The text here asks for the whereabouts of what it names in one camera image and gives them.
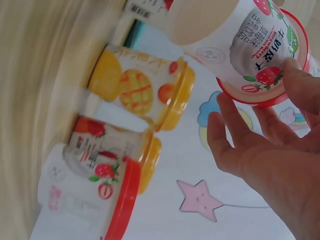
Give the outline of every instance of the yellow lid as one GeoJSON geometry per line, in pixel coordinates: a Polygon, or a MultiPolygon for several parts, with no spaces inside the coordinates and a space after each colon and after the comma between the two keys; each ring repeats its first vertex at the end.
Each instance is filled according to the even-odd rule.
{"type": "Polygon", "coordinates": [[[188,67],[186,62],[182,71],[181,77],[176,83],[175,92],[167,108],[167,112],[164,114],[161,124],[155,126],[154,130],[156,132],[173,130],[177,126],[188,104],[194,87],[196,74],[192,68],[188,67]]]}
{"type": "Polygon", "coordinates": [[[143,194],[150,181],[160,157],[160,152],[162,149],[161,141],[154,136],[154,134],[149,131],[147,134],[147,144],[144,148],[143,154],[141,156],[141,177],[139,185],[139,194],[143,194]]]}

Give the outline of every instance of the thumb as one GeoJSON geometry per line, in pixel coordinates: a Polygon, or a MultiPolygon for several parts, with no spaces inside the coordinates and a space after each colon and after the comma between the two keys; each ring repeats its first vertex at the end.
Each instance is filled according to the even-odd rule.
{"type": "Polygon", "coordinates": [[[314,115],[320,114],[320,78],[302,71],[293,58],[284,64],[283,85],[289,99],[297,108],[314,115]]]}

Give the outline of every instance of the plastic cup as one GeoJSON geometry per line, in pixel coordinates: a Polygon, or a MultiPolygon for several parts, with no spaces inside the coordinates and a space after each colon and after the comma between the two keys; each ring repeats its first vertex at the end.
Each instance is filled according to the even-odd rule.
{"type": "MultiPolygon", "coordinates": [[[[294,41],[298,43],[298,49],[295,53],[295,58],[298,60],[302,69],[305,72],[309,72],[311,55],[307,33],[295,16],[283,9],[281,11],[285,17],[284,19],[286,19],[287,25],[290,25],[291,32],[294,32],[293,36],[296,36],[294,37],[294,41]]],[[[265,76],[263,75],[264,70],[259,71],[254,79],[248,78],[247,76],[244,77],[243,79],[246,78],[246,82],[243,82],[245,85],[241,86],[241,89],[220,78],[217,78],[217,82],[225,93],[238,102],[251,106],[271,107],[288,99],[283,86],[281,71],[283,62],[286,59],[287,57],[283,57],[279,66],[269,67],[271,70],[274,70],[273,73],[265,72],[266,76],[268,76],[266,79],[264,79],[265,76]]]]}
{"type": "Polygon", "coordinates": [[[62,143],[52,149],[38,185],[42,211],[59,219],[61,229],[120,240],[134,209],[141,166],[129,157],[119,162],[93,153],[85,156],[85,151],[62,143]]]}
{"type": "Polygon", "coordinates": [[[158,132],[176,127],[194,82],[195,73],[182,58],[169,61],[108,45],[96,63],[88,89],[144,119],[158,132]]]}
{"type": "Polygon", "coordinates": [[[304,67],[308,57],[307,35],[295,19],[271,0],[175,0],[165,31],[215,73],[234,100],[271,106],[286,99],[285,60],[295,58],[304,67]]]}
{"type": "Polygon", "coordinates": [[[124,162],[127,157],[141,165],[139,194],[143,194],[156,170],[162,144],[152,131],[134,132],[95,119],[80,116],[69,146],[124,162]]]}

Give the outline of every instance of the hand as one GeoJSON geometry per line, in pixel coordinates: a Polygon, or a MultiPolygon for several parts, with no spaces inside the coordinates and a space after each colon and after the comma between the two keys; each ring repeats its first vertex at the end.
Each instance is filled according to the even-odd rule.
{"type": "Polygon", "coordinates": [[[259,107],[253,110],[265,137],[252,132],[234,102],[221,93],[217,97],[221,114],[210,114],[207,141],[218,168],[261,194],[296,239],[320,239],[320,78],[303,72],[290,59],[283,84],[311,128],[306,136],[299,138],[272,108],[259,107]]]}

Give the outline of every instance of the fingers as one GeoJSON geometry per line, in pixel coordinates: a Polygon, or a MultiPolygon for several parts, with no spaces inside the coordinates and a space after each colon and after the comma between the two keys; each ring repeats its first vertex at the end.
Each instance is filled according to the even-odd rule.
{"type": "Polygon", "coordinates": [[[218,168],[238,176],[238,160],[241,153],[228,142],[225,122],[218,112],[209,115],[207,142],[218,168]]]}
{"type": "Polygon", "coordinates": [[[227,125],[234,146],[249,148],[259,144],[268,144],[263,136],[253,133],[242,116],[240,115],[235,103],[225,94],[221,93],[217,97],[222,117],[227,125]]]}
{"type": "Polygon", "coordinates": [[[311,131],[301,139],[301,146],[305,152],[320,153],[320,124],[313,127],[311,131]]]}
{"type": "Polygon", "coordinates": [[[275,144],[286,145],[299,139],[298,135],[282,122],[272,108],[252,108],[257,116],[263,134],[275,144]]]}
{"type": "Polygon", "coordinates": [[[283,84],[290,100],[299,109],[314,115],[320,111],[320,78],[313,77],[289,59],[283,68],[283,84]]]}
{"type": "Polygon", "coordinates": [[[319,116],[311,114],[309,112],[300,110],[301,114],[303,115],[304,119],[308,123],[309,127],[311,129],[315,128],[319,124],[319,116]]]}

